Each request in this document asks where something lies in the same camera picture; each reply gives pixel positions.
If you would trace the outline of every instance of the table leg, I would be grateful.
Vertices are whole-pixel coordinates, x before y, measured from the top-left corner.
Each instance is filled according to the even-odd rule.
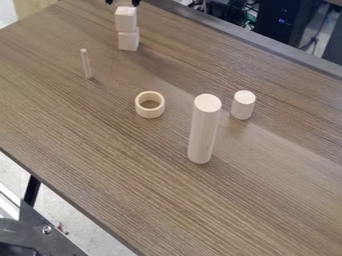
[[[41,184],[40,181],[37,180],[35,177],[33,176],[30,177],[30,180],[27,184],[26,192],[24,195],[24,201],[31,207],[33,207],[36,202],[40,184]]]

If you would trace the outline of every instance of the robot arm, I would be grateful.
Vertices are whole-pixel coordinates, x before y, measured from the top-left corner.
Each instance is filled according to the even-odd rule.
[[[115,0],[105,0],[107,4],[111,5],[114,3]],[[133,6],[138,6],[141,0],[132,0]]]

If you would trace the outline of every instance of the wooden ring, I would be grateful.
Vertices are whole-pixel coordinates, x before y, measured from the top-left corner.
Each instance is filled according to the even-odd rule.
[[[159,103],[159,106],[155,108],[144,108],[143,106],[141,106],[143,102],[149,100]],[[135,111],[144,118],[157,118],[164,113],[164,109],[165,99],[163,95],[158,92],[142,92],[135,98]]]

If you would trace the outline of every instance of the wooden cube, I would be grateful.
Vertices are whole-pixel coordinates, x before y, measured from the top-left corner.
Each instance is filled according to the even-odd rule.
[[[134,33],[137,28],[137,8],[119,6],[115,12],[115,26],[118,32]]]
[[[133,33],[119,32],[119,49],[136,51],[139,46],[139,27]]]

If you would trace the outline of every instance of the wood grain surface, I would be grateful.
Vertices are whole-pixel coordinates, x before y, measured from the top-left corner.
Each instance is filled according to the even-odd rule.
[[[342,0],[325,0],[328,3],[336,4],[337,6],[342,6]]]
[[[139,19],[137,52],[90,0],[3,29],[0,147],[138,254],[342,255],[342,82],[148,4]],[[162,117],[135,113],[144,90]],[[201,93],[223,102],[206,165],[186,157]]]

